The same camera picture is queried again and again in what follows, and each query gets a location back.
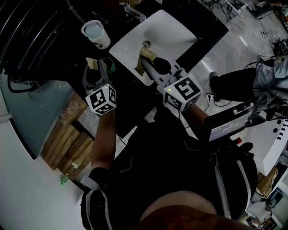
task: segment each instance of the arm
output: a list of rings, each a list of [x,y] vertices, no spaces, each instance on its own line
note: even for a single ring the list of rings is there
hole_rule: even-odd
[[[115,149],[115,110],[112,110],[100,117],[91,152],[92,168],[109,169],[115,158]]]
[[[208,117],[208,115],[195,104],[183,111],[182,115],[196,137],[201,140],[203,137],[204,119]]]

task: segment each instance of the cardboard box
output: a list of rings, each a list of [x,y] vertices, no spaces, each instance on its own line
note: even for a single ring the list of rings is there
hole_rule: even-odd
[[[278,169],[274,166],[267,176],[258,174],[257,189],[267,198],[272,192],[274,179],[278,175]]]

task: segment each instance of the green object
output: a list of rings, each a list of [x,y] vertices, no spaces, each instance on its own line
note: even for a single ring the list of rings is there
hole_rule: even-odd
[[[109,57],[102,58],[102,61],[107,65],[108,74],[112,74],[116,71],[115,64],[111,58],[109,58]]]
[[[66,175],[62,178],[62,180],[61,180],[61,185],[63,185],[64,183],[66,183],[66,182],[68,181],[68,179],[69,179],[69,176],[66,174]]]

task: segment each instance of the wooden board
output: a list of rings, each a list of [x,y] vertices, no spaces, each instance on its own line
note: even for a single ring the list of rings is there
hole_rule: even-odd
[[[79,173],[91,162],[90,154],[82,161],[81,165],[69,175],[69,180],[73,181]]]
[[[62,169],[62,173],[65,175],[71,169],[71,165],[75,162],[76,159],[80,157],[80,155],[86,150],[86,148],[92,143],[92,139],[87,137],[83,143],[79,146],[79,148],[75,151],[73,156],[68,160],[65,166]]]
[[[62,122],[58,120],[53,127],[51,133],[49,134],[48,139],[46,140],[46,143],[42,149],[41,156],[43,159],[45,159],[46,154],[48,153],[48,150],[53,142],[53,140],[56,138],[57,133],[59,132],[60,128],[63,126]]]
[[[67,153],[69,148],[72,146],[74,141],[77,139],[77,137],[80,135],[80,132],[77,129],[74,129],[71,133],[70,137],[66,140],[65,144],[63,145],[62,149],[58,153],[57,157],[55,158],[51,168],[55,170],[57,166],[59,165],[60,161],[62,160],[63,156]]]
[[[66,143],[67,139],[70,137],[70,135],[72,134],[72,132],[75,130],[73,125],[68,125],[67,129],[65,131],[65,133],[63,134],[63,136],[61,137],[61,139],[59,140],[57,146],[55,147],[49,161],[47,162],[47,164],[51,167],[54,160],[56,159],[56,157],[58,156],[60,150],[62,149],[62,147],[64,146],[64,144]]]
[[[87,166],[87,164],[89,164],[89,162],[91,161],[90,159],[90,154],[92,151],[92,146],[93,146],[93,142],[91,142],[87,148],[82,152],[82,154],[74,161],[74,163],[76,164],[80,164],[80,166],[78,167],[78,169],[76,169],[75,171],[73,171],[71,174],[69,174],[69,179],[71,181],[73,181],[78,174]]]
[[[74,92],[61,114],[62,123],[67,125],[77,120],[86,108],[86,103],[77,93]]]
[[[71,147],[69,148],[67,153],[64,155],[64,157],[62,158],[62,160],[60,161],[60,163],[57,167],[61,172],[63,171],[65,165],[68,163],[68,160],[73,156],[73,154],[77,151],[79,146],[83,143],[83,141],[87,137],[88,137],[87,134],[83,132],[78,136],[78,138],[71,145]]]
[[[56,146],[58,145],[61,137],[63,136],[63,134],[65,133],[67,128],[68,128],[68,126],[62,125],[61,128],[59,129],[59,132],[57,133],[55,139],[52,141],[52,144],[51,144],[51,146],[50,146],[50,148],[49,148],[49,150],[48,150],[48,152],[44,158],[44,161],[46,163],[48,163],[48,161],[50,160],[52,153],[54,152]]]

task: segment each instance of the white sink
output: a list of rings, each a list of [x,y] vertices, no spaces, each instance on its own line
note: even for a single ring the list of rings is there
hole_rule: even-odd
[[[144,41],[151,43],[149,50],[157,56],[176,61],[197,40],[179,21],[164,10],[159,10],[126,34],[109,52],[145,85],[150,86],[153,81],[148,75],[144,73],[141,76],[134,70]]]

